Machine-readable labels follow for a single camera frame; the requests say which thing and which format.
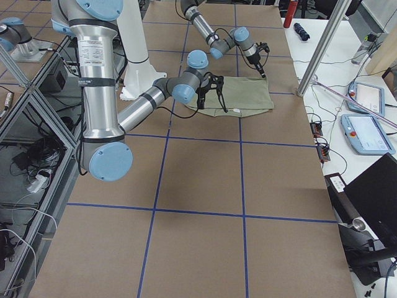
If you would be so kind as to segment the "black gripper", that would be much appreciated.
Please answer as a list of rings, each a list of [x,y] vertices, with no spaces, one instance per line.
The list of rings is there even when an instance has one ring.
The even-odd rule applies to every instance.
[[[263,66],[261,65],[261,56],[257,52],[251,56],[248,56],[248,62],[255,67],[262,78],[266,78]]]
[[[204,109],[205,108],[205,99],[207,90],[205,88],[198,88],[196,90],[197,93],[197,109]]]

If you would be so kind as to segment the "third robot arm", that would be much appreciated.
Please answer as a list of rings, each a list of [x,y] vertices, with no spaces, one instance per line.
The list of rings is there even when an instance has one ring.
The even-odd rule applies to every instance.
[[[9,52],[31,40],[32,36],[20,18],[7,17],[1,20],[1,46],[5,51]]]

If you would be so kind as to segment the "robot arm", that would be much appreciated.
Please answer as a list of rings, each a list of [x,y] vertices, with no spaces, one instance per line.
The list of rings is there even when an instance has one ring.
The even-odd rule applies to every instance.
[[[266,43],[256,43],[246,27],[231,29],[224,28],[213,30],[199,11],[199,5],[203,1],[180,1],[183,18],[189,21],[205,39],[210,47],[210,53],[214,59],[222,58],[232,48],[237,47],[247,65],[259,72],[262,78],[266,78],[264,65],[261,63],[261,51],[270,52]]]
[[[187,104],[208,83],[208,58],[188,55],[178,77],[158,73],[149,61],[137,1],[52,1],[53,28],[75,37],[81,131],[76,147],[79,173],[112,182],[133,164],[126,133],[166,99]]]

